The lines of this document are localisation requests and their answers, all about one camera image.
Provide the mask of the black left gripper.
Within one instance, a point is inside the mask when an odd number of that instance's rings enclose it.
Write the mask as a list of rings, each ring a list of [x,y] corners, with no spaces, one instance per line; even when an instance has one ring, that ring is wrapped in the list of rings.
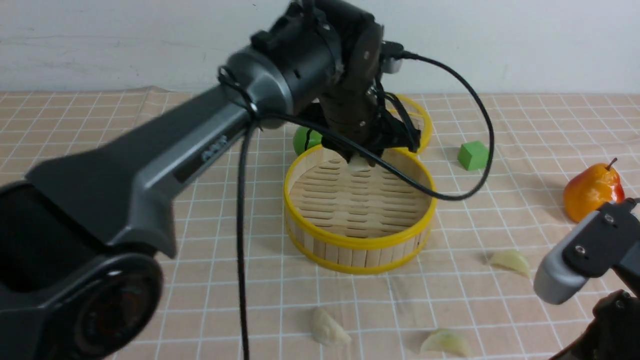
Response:
[[[343,44],[345,68],[338,82],[307,107],[307,119],[365,148],[368,166],[382,163],[384,151],[407,148],[416,152],[421,132],[414,126],[398,97],[384,91],[382,64],[400,44],[384,43],[384,28],[373,20],[356,23]],[[322,146],[347,163],[351,148],[331,137]]]

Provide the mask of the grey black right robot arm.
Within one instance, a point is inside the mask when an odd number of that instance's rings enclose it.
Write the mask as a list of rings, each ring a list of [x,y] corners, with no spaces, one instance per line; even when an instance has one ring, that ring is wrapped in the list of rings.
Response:
[[[595,303],[592,321],[555,360],[639,358],[639,219],[633,213],[638,203],[638,198],[604,203],[544,256],[534,289],[550,305],[566,303],[608,271],[626,285]]]

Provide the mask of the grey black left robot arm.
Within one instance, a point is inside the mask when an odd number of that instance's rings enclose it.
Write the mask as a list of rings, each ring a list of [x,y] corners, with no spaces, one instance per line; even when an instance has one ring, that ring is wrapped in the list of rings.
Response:
[[[176,255],[173,201],[257,120],[315,122],[381,155],[418,147],[373,86],[403,46],[343,0],[294,0],[218,69],[218,85],[116,139],[1,187],[1,358],[103,360],[157,310],[157,253]]]

